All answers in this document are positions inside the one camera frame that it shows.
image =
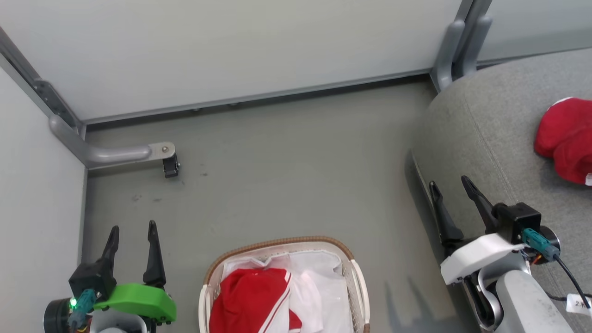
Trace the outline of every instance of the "basket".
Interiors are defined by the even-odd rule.
[[[198,308],[200,333],[210,333],[210,313],[214,299],[220,292],[220,282],[224,264],[238,258],[255,257],[264,261],[273,255],[286,253],[322,250],[336,254],[341,258],[343,271],[348,287],[349,307],[352,313],[353,330],[355,333],[370,332],[370,302],[368,289],[362,271],[353,258],[352,252],[341,242],[329,237],[297,237],[262,242],[223,254],[208,269],[204,286],[201,289]]]

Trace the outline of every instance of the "gray upholstered ottoman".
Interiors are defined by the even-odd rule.
[[[592,100],[592,49],[531,57],[478,71],[440,93],[417,131],[413,155],[423,181],[436,181],[465,237],[484,225],[461,184],[468,175],[490,201],[523,201],[561,240],[561,257],[592,293],[592,187],[564,181],[553,161],[533,150],[543,113],[557,100]],[[551,294],[575,288],[557,263],[533,268]],[[590,318],[567,315],[575,332],[592,332]]]

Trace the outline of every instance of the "red garment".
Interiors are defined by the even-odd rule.
[[[210,333],[296,333],[302,323],[288,309],[286,270],[236,270],[220,283]]]
[[[592,101],[570,97],[551,106],[540,121],[535,151],[553,158],[563,179],[592,185]]]

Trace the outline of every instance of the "white partition board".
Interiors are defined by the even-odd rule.
[[[478,60],[592,47],[590,0],[493,0]]]
[[[0,321],[2,332],[43,332],[47,304],[72,295],[85,167],[50,133],[19,84],[32,89],[1,56],[0,66]]]
[[[425,70],[461,0],[0,0],[82,120]]]

